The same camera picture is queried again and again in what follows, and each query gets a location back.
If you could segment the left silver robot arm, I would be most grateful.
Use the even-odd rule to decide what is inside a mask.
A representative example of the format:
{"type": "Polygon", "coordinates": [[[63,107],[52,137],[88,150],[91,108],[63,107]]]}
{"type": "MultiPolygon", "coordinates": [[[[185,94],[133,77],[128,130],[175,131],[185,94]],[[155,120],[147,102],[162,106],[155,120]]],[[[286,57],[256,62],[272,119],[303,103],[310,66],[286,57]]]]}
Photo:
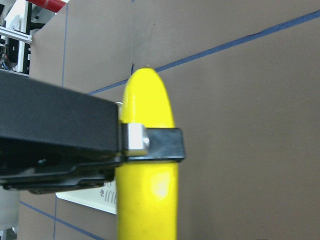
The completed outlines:
{"type": "Polygon", "coordinates": [[[183,133],[122,123],[115,102],[0,73],[0,228],[18,224],[19,192],[102,187],[125,163],[178,163],[183,133]]]}

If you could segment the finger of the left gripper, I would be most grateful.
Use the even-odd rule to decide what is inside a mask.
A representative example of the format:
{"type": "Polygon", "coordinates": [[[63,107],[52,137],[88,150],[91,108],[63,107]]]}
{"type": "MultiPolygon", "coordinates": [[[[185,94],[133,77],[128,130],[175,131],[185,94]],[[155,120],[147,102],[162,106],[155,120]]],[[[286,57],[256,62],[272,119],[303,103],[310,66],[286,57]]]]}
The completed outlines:
{"type": "Polygon", "coordinates": [[[0,73],[0,184],[41,195],[102,187],[124,163],[178,163],[183,133],[121,123],[115,102],[0,73]]]}

